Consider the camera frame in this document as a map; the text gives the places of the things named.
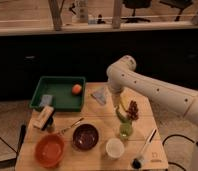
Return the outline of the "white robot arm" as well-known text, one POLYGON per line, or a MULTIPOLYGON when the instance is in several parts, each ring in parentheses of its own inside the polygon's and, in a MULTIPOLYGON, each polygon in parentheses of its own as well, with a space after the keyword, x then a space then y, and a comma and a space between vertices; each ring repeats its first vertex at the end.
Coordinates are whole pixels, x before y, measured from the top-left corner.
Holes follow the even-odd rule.
MULTIPOLYGON (((198 127, 198 91, 143 76, 135 69, 136 61, 130 55, 123 56, 107 68, 107 84, 114 107, 120 104, 120 94, 128 87, 182 114, 198 127)), ((190 171, 198 171, 198 131, 190 171)))

